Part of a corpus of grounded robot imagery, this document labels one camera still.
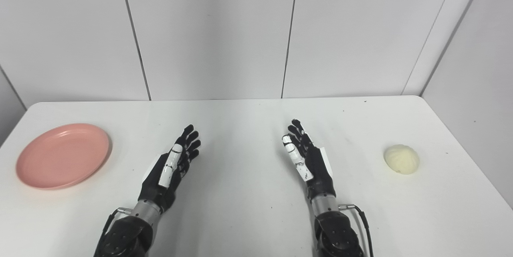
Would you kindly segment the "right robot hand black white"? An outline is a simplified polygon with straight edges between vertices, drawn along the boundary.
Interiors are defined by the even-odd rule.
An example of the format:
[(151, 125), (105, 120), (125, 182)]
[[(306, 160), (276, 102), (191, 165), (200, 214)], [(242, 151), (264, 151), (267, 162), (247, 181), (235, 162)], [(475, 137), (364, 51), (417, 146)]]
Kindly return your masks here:
[(316, 147), (300, 120), (293, 119), (282, 143), (288, 156), (306, 184), (308, 200), (318, 196), (334, 196), (336, 191), (322, 150)]

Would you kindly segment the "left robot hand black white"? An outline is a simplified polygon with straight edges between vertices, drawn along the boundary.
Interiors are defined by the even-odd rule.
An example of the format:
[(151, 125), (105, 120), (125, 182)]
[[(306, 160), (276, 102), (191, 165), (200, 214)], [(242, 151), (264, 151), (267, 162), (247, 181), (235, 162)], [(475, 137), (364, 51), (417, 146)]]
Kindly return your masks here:
[(160, 213), (170, 209), (176, 200), (176, 190), (199, 155), (199, 133), (189, 124), (167, 152), (162, 154), (142, 183), (139, 201), (152, 202)]

